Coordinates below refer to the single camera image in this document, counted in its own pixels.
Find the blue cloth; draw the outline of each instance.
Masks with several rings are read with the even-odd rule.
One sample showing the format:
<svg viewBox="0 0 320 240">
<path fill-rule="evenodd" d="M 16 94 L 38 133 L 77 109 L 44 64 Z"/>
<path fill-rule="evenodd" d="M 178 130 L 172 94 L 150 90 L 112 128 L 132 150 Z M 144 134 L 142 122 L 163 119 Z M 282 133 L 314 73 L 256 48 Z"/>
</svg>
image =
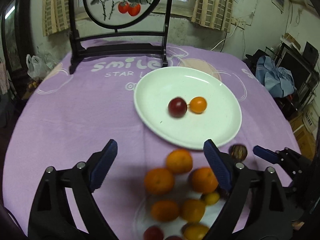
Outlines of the blue cloth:
<svg viewBox="0 0 320 240">
<path fill-rule="evenodd" d="M 258 59 L 256 78 L 273 98 L 284 98 L 296 89 L 291 71 L 284 67 L 277 68 L 274 61 L 267 56 Z"/>
</svg>

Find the white plastic bag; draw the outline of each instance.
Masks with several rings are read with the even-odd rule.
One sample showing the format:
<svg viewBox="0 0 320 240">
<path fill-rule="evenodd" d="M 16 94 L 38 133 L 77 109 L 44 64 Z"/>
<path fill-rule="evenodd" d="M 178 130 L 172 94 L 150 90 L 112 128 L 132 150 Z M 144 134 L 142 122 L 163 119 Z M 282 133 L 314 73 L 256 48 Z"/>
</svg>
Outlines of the white plastic bag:
<svg viewBox="0 0 320 240">
<path fill-rule="evenodd" d="M 28 66 L 28 75 L 35 81 L 44 79 L 51 71 L 44 61 L 38 56 L 27 55 L 26 63 Z"/>
</svg>

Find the plate rim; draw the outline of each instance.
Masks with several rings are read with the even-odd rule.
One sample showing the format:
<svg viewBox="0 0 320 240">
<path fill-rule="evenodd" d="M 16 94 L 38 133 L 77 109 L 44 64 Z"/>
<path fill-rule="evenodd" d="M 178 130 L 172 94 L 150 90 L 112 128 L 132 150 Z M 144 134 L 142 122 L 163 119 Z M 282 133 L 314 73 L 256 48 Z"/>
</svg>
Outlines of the plate rim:
<svg viewBox="0 0 320 240">
<path fill-rule="evenodd" d="M 162 69 L 166 69 L 166 68 L 186 68 L 186 67 L 181 67 L 181 66 L 168 66 L 168 67 L 161 67 L 161 68 L 158 68 L 158 69 L 155 69 L 155 70 L 152 70 L 150 71 L 149 73 L 147 73 L 146 75 L 144 75 L 137 83 L 135 89 L 134 89 L 134 94 L 133 94 L 133 101 L 134 101 L 134 107 L 136 109 L 136 112 L 138 113 L 138 116 L 140 117 L 141 121 L 153 132 L 155 133 L 157 136 L 159 136 L 160 138 L 166 140 L 167 142 L 170 142 L 171 144 L 174 144 L 174 145 L 177 145 L 179 147 L 183 147 L 183 148 L 186 148 L 186 149 L 190 149 L 190 150 L 203 150 L 203 146 L 201 148 L 195 146 L 194 144 L 189 144 L 189 143 L 183 143 L 181 141 L 178 141 L 178 140 L 172 140 L 170 136 L 167 136 L 161 132 L 159 132 L 158 129 L 154 128 L 153 125 L 150 124 L 150 122 L 146 119 L 146 118 L 143 118 L 142 116 L 142 113 L 141 113 L 141 110 L 140 108 L 138 107 L 138 103 L 137 103 L 137 97 L 136 97 L 136 94 L 137 94 L 137 91 L 138 91 L 138 87 L 139 87 L 139 84 L 141 83 L 141 80 L 143 80 L 145 77 L 147 77 L 150 73 L 153 73 L 155 71 L 160 71 Z M 206 72 L 203 72 L 201 70 L 197 70 L 197 69 L 194 69 L 194 68 L 188 68 L 189 70 L 191 71 L 194 71 L 194 72 L 201 72 L 202 74 L 205 74 L 207 76 L 209 76 L 210 78 L 214 78 L 214 79 L 217 79 L 215 78 L 214 76 L 212 75 L 209 75 L 208 73 Z M 220 147 L 220 146 L 223 146 L 225 144 L 227 144 L 228 142 L 232 141 L 236 135 L 238 134 L 240 128 L 241 128 L 241 125 L 242 125 L 242 111 L 241 111 L 241 107 L 240 107 L 240 104 L 239 104 L 239 101 L 238 99 L 236 98 L 236 96 L 233 94 L 233 92 L 220 80 L 218 80 L 219 82 L 222 83 L 223 86 L 225 86 L 229 92 L 233 95 L 234 99 L 236 100 L 237 102 L 237 105 L 238 105 L 238 108 L 239 108 L 239 111 L 240 111 L 240 122 L 239 122 L 239 126 L 238 128 L 236 129 L 236 132 L 230 137 L 230 139 L 228 140 L 225 140 L 225 141 L 222 141 L 221 143 L 218 143 L 216 144 L 217 147 Z"/>
</svg>

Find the table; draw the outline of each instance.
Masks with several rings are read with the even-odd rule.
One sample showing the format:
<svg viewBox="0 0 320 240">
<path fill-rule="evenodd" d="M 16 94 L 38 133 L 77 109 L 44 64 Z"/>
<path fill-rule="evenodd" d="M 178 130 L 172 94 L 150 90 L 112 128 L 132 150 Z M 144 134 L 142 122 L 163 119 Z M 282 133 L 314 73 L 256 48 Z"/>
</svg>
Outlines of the table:
<svg viewBox="0 0 320 240">
<path fill-rule="evenodd" d="M 238 99 L 241 129 L 221 151 L 228 152 L 235 143 L 245 144 L 248 157 L 244 164 L 259 170 L 271 164 L 253 155 L 255 145 L 299 152 L 289 123 L 242 61 L 225 53 L 175 45 L 168 45 L 167 53 L 169 65 L 210 72 Z M 68 54 L 41 83 L 17 122 L 4 164 L 4 205 L 27 233 L 31 204 L 46 167 L 69 169 L 102 150 L 112 138 L 118 143 L 118 156 L 93 196 L 118 238 L 129 240 L 135 211 L 145 195 L 145 172 L 163 166 L 166 155 L 177 148 L 152 133 L 133 105 L 136 83 L 159 68 L 161 61 L 155 55 L 90 58 L 69 75 L 70 57 Z M 202 152 L 192 155 L 195 168 L 208 165 Z M 274 167 L 287 186 L 289 176 L 278 165 Z M 77 227 L 85 231 L 71 190 L 67 196 Z M 245 219 L 240 220 L 236 228 L 244 223 Z"/>
</svg>

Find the beige curtain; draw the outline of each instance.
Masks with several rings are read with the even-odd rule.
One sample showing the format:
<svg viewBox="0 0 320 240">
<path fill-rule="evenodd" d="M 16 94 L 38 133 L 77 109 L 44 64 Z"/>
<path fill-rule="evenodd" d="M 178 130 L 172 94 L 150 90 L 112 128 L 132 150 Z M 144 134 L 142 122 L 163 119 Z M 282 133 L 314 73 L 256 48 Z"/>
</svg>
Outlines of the beige curtain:
<svg viewBox="0 0 320 240">
<path fill-rule="evenodd" d="M 233 0 L 196 0 L 192 22 L 230 32 Z"/>
<path fill-rule="evenodd" d="M 43 36 L 49 36 L 69 28 L 68 4 L 68 0 L 42 0 Z"/>
</svg>

